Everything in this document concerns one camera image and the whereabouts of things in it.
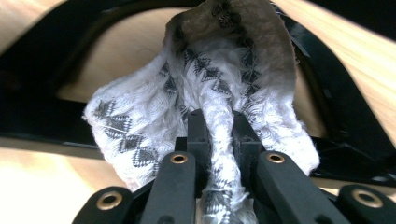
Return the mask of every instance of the light wood table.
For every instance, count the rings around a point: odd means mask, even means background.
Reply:
[[[61,2],[0,1],[0,52]],[[308,2],[274,2],[339,57],[395,144],[396,43]],[[86,102],[100,86],[151,61],[162,46],[164,25],[180,10],[142,13],[117,23],[98,41],[78,82],[64,86],[59,96]],[[0,138],[0,223],[70,223],[94,192],[107,186],[124,186],[110,165],[87,157],[100,158],[100,154],[90,149]],[[334,193],[345,185],[313,180]],[[377,189],[396,200],[395,189]]]

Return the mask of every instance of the white fabric with black pattern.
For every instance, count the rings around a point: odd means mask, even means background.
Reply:
[[[256,223],[233,157],[233,110],[268,150],[288,154],[308,175],[318,153],[292,109],[295,74],[290,37],[269,2],[207,0],[169,21],[158,56],[99,89],[84,118],[134,191],[155,178],[187,134],[186,114],[201,108],[212,143],[201,221]]]

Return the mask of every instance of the fabric fold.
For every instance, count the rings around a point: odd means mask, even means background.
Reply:
[[[288,154],[309,175],[319,159],[292,108],[295,79],[290,37],[269,2],[207,0],[170,20],[158,56],[99,89],[84,118],[134,191],[155,178],[187,134],[186,114],[201,108],[212,143],[202,221],[256,223],[233,157],[233,110],[267,150]]]

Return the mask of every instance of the white cloth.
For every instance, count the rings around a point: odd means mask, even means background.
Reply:
[[[202,221],[255,223],[233,157],[232,112],[247,116],[267,150],[288,154],[308,175],[319,159],[292,108],[295,79],[290,37],[269,2],[207,0],[169,21],[159,55],[99,89],[84,117],[134,191],[186,135],[186,113],[201,108],[212,141]]]

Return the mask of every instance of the patterned fabric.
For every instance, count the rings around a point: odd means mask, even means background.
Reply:
[[[257,223],[233,157],[233,110],[263,145],[308,175],[318,153],[292,109],[295,61],[289,35],[266,0],[207,0],[166,26],[147,66],[99,89],[84,112],[98,146],[132,191],[155,178],[189,111],[201,108],[211,135],[203,223]]]

